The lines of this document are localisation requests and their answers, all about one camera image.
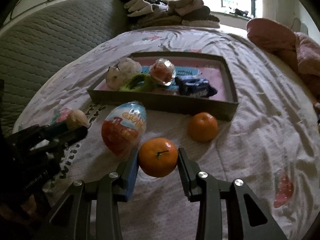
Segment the small brownish round fruit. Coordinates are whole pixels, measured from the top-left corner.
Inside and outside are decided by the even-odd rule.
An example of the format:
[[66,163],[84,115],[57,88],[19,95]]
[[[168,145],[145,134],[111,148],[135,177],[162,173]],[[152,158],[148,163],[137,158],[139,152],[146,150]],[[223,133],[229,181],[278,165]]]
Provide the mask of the small brownish round fruit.
[[75,130],[79,127],[88,126],[88,120],[83,111],[72,109],[67,116],[66,124],[69,130]]

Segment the shallow dark cardboard tray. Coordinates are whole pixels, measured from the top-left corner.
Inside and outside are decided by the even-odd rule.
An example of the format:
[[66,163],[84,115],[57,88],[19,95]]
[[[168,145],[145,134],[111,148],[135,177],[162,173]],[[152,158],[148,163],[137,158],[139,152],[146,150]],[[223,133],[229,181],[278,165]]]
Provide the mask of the shallow dark cardboard tray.
[[94,103],[107,105],[121,105],[129,101],[138,101],[143,104],[146,109],[154,111],[163,111],[178,114],[195,115],[201,112],[208,112],[216,119],[222,121],[231,121],[238,107],[238,96],[234,81],[227,66],[225,59],[221,56],[200,54],[193,52],[163,52],[152,51],[143,53],[132,53],[129,55],[131,59],[136,57],[191,57],[206,60],[215,60],[223,64],[222,77],[227,94],[227,101],[210,100],[210,98],[193,98],[191,96],[172,95],[169,93],[162,94],[160,92],[119,92],[119,91],[102,91],[93,90],[103,79],[103,76],[97,79],[88,88],[89,96]]

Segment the pile of folded clothes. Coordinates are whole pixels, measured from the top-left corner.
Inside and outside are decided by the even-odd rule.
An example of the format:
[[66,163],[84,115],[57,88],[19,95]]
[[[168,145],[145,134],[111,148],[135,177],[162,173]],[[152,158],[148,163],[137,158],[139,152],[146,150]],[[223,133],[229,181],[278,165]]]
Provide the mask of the pile of folded clothes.
[[220,28],[220,19],[211,14],[203,0],[120,1],[131,30],[173,25]]

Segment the small toys on bed edge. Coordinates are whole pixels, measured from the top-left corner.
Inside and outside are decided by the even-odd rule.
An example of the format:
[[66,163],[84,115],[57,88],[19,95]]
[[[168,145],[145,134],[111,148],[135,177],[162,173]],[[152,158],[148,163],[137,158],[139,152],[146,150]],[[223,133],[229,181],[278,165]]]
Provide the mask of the small toys on bed edge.
[[320,132],[320,103],[314,102],[313,103],[313,109],[316,112],[317,115],[317,125],[318,125],[318,131]]

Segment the white plush toy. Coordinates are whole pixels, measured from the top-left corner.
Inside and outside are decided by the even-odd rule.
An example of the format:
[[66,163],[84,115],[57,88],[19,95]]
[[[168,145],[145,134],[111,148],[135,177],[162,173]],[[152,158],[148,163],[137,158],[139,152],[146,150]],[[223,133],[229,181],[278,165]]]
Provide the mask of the white plush toy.
[[131,58],[121,59],[116,66],[110,67],[106,73],[105,80],[109,89],[118,90],[125,82],[142,72],[139,62]]

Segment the blue snack packet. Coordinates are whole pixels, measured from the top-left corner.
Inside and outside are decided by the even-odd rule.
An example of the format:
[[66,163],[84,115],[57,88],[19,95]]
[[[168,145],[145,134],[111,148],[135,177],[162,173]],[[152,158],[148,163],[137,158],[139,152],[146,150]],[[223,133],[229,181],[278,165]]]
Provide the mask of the blue snack packet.
[[202,77],[177,76],[175,77],[175,83],[178,86],[178,93],[182,96],[210,98],[218,93],[218,90]]

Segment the orange mandarin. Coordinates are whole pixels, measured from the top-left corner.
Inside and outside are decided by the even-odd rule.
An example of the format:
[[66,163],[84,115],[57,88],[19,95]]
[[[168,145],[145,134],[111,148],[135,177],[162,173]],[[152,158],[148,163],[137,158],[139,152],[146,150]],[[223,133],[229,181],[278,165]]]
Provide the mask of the orange mandarin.
[[139,149],[139,165],[145,174],[155,178],[169,175],[177,165],[178,150],[165,138],[153,138]]
[[199,113],[188,122],[187,133],[197,142],[212,141],[219,133],[217,120],[209,113]]

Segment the pink quilted blanket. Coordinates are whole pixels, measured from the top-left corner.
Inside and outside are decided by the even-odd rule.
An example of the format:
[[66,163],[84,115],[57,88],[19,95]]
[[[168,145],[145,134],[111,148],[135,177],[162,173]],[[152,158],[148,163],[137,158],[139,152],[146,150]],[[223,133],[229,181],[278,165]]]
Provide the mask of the pink quilted blanket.
[[247,23],[247,37],[285,62],[319,100],[319,44],[308,35],[266,18]]

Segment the clothes on window sill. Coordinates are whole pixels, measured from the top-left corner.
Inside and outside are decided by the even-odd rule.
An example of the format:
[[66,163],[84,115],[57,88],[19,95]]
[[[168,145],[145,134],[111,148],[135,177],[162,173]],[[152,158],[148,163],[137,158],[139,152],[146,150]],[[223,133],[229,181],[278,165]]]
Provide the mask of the clothes on window sill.
[[238,8],[235,8],[232,12],[230,12],[230,14],[250,18],[250,14],[247,10],[243,11]]

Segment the strawberry print bed sheet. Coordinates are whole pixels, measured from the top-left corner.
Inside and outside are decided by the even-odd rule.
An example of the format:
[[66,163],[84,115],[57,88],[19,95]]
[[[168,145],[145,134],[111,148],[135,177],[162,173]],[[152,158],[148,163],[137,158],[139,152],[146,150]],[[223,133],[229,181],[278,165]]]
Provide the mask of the strawberry print bed sheet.
[[241,178],[272,213],[288,239],[302,239],[319,213],[319,132],[313,98],[295,73],[249,40],[215,29],[163,27],[130,31],[104,42],[63,67],[36,93],[14,131],[52,122],[58,111],[77,108],[93,124],[88,136],[66,153],[62,172],[47,187],[54,204],[77,179],[95,181],[119,159],[101,138],[110,106],[92,106],[87,92],[110,65],[143,51],[199,52],[223,56],[238,94],[231,122],[219,124],[208,144],[186,133],[189,117],[147,112],[143,140],[170,139],[217,179]]

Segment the grey quilted headboard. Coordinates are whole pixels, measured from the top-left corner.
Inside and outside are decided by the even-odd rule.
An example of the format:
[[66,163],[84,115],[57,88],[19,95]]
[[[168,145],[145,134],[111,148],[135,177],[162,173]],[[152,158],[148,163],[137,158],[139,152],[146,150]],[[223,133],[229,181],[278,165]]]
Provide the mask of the grey quilted headboard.
[[120,0],[67,0],[32,13],[1,35],[1,135],[62,67],[126,31]]

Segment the surprise egg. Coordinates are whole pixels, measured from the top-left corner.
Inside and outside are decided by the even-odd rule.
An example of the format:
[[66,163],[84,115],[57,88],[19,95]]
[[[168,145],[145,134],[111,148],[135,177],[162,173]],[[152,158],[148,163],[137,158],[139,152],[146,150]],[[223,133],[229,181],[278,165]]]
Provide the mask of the surprise egg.
[[146,124],[144,106],[137,101],[127,102],[114,108],[105,118],[101,137],[117,158],[124,158],[139,144]]
[[175,65],[167,59],[157,59],[149,67],[149,74],[158,85],[170,86],[176,77]]

